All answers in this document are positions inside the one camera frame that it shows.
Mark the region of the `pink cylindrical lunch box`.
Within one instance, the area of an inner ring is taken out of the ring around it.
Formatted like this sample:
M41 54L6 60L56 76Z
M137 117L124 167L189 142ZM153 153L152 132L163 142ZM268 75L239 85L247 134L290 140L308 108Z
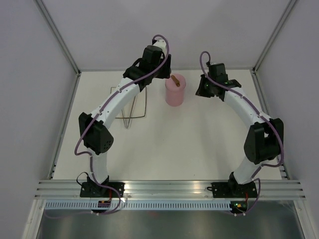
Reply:
M165 87L165 101L169 106L178 107L184 101L184 89L183 86L166 86Z

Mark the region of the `metal tongs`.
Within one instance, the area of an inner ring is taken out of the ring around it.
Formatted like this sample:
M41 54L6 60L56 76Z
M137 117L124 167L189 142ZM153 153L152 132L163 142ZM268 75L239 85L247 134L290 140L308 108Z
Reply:
M131 120L132 120L132 116L133 116L133 112L134 112L134 107L136 105L136 101L137 101L137 96L134 96L132 103L130 105L130 107L128 108L128 116L125 116L125 110L122 109L121 113L122 113L122 119L123 119L123 124L125 129L129 129L130 125L131 125Z

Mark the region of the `pink lid with brown handle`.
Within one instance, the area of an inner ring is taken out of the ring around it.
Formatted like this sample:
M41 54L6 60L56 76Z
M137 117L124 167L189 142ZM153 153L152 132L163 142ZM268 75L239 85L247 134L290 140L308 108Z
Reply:
M186 79L183 75L175 73L165 80L165 88L172 92L181 92L186 87Z

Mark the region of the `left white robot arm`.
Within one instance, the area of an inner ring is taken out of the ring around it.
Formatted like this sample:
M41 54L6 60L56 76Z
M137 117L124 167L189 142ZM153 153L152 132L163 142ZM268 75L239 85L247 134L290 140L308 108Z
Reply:
M80 139L90 157L90 171L86 182L81 184L81 197L120 197L118 189L110 186L107 172L107 151L114 143L109 128L122 109L134 99L153 78L166 79L170 76L171 55L164 40L153 40L123 73L118 86L107 99L90 114L79 116Z

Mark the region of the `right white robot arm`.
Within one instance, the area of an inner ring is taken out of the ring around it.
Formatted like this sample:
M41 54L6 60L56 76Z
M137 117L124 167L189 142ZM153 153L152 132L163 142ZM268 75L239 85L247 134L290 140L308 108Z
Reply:
M258 193L255 176L263 167L282 153L284 124L273 119L247 98L241 84L230 80L223 63L207 62L208 72L201 75L197 96L218 97L242 120L248 132L244 142L244 158L239 167L231 172L227 182L212 183L208 190L214 198L256 198Z

